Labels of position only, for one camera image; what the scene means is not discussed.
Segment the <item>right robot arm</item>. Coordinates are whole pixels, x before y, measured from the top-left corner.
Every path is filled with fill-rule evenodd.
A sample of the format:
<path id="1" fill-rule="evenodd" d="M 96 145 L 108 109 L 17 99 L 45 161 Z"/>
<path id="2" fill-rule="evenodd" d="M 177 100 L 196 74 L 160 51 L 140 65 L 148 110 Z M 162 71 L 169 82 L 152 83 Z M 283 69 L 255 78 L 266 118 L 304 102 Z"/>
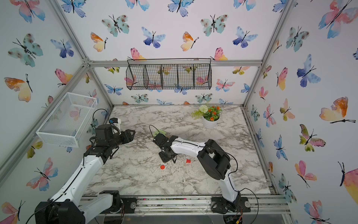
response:
<path id="1" fill-rule="evenodd" d="M 176 157 L 179 154 L 196 157 L 205 172 L 217 181 L 222 196 L 211 199 L 211 211 L 213 213 L 251 212 L 249 200 L 241 196 L 230 180 L 233 171 L 231 171 L 229 154 L 214 140 L 199 143 L 187 141 L 174 135 L 167 138 L 159 133 L 154 137 L 153 142 L 160 148 L 159 156 L 164 163 L 170 160 L 176 162 Z"/>

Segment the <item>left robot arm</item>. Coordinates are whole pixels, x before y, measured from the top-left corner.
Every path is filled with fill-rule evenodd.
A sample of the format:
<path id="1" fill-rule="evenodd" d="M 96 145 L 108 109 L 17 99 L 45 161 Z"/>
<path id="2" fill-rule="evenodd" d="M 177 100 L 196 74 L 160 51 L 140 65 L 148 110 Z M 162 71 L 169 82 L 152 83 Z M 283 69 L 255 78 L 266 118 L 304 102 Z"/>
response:
<path id="1" fill-rule="evenodd" d="M 121 145 L 134 140 L 135 131 L 120 131 L 116 125 L 100 125 L 90 139 L 94 145 L 83 156 L 78 168 L 66 184 L 48 201 L 40 202 L 33 216 L 37 224 L 87 224 L 106 211 L 125 212 L 125 204 L 117 190 L 105 190 L 80 205 L 81 198 L 96 173 L 111 159 Z"/>

